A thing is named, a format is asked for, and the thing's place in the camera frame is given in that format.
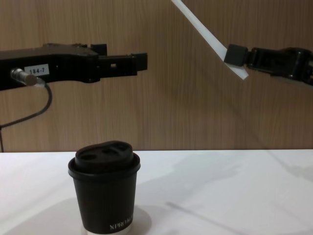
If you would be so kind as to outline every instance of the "black lid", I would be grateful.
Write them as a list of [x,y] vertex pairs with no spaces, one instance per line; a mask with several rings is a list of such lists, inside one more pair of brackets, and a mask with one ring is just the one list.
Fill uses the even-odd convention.
[[130,144],[121,141],[109,141],[91,145],[76,152],[69,164],[69,174],[81,176],[104,176],[107,174],[137,172],[140,159],[133,153]]

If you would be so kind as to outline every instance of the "black cable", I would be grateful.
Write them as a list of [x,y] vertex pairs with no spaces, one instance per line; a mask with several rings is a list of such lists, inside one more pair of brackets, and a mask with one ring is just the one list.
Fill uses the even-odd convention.
[[18,124],[18,123],[21,123],[23,121],[27,121],[27,120],[30,120],[32,118],[35,118],[41,114],[43,114],[44,112],[46,112],[49,107],[51,106],[51,103],[52,103],[52,91],[51,91],[51,88],[48,86],[48,84],[45,84],[45,89],[47,90],[48,92],[48,101],[47,101],[47,104],[44,106],[43,109],[41,109],[39,112],[37,113],[34,113],[34,114],[31,114],[29,116],[26,116],[24,118],[21,118],[21,119],[17,119],[16,121],[12,121],[12,122],[9,122],[9,123],[6,123],[6,124],[3,124],[3,125],[0,125],[0,145],[1,145],[1,151],[2,153],[4,153],[4,148],[3,148],[3,141],[2,141],[2,136],[1,136],[1,129],[2,128],[5,128],[5,127],[8,127],[8,126],[13,126],[15,124]]

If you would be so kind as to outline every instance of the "wood grain panel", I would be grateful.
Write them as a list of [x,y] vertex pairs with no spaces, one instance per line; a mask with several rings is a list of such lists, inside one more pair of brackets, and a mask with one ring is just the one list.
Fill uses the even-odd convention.
[[[185,0],[224,45],[313,50],[311,0]],[[312,148],[313,90],[249,71],[240,80],[169,0],[0,0],[0,50],[107,43],[146,51],[139,76],[52,83],[44,115],[3,129],[6,151],[67,151],[108,140],[135,149]],[[0,93],[0,123],[45,91]]]

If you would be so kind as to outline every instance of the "table surface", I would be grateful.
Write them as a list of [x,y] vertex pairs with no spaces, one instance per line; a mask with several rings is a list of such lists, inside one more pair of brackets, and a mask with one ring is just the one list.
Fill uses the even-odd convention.
[[[313,150],[138,151],[132,235],[312,235]],[[83,235],[73,152],[0,154],[0,235]]]

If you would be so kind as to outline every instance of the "black paper cup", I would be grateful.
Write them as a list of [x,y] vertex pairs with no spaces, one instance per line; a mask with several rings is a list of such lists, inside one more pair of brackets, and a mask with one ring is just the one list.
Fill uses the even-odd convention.
[[85,229],[94,234],[128,230],[133,221],[140,158],[125,142],[80,149],[68,163]]

